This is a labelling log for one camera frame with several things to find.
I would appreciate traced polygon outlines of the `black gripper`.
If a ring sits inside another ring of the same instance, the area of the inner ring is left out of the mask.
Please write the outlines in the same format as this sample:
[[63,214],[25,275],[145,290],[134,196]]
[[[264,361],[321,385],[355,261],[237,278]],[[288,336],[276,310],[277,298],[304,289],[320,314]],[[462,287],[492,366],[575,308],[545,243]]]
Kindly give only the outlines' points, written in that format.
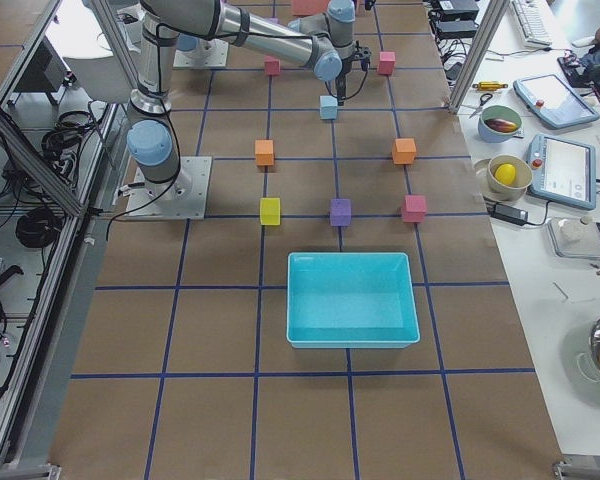
[[[358,64],[361,70],[368,70],[371,65],[372,52],[368,46],[359,41],[354,44],[354,52],[351,56],[351,64]],[[327,83],[327,91],[330,96],[337,98],[339,104],[344,104],[347,99],[346,75],[339,75],[336,80]]]

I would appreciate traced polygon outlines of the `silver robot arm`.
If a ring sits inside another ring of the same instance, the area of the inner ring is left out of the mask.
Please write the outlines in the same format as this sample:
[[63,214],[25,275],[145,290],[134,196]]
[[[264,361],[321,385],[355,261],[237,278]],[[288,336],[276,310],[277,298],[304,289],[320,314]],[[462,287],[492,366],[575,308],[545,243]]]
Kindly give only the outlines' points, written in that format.
[[325,12],[288,25],[225,1],[143,1],[137,81],[131,90],[127,148],[151,201],[182,198],[192,187],[170,121],[172,72],[224,67],[229,47],[246,48],[308,69],[350,99],[354,64],[367,70],[371,51],[354,37],[356,6],[331,1]]

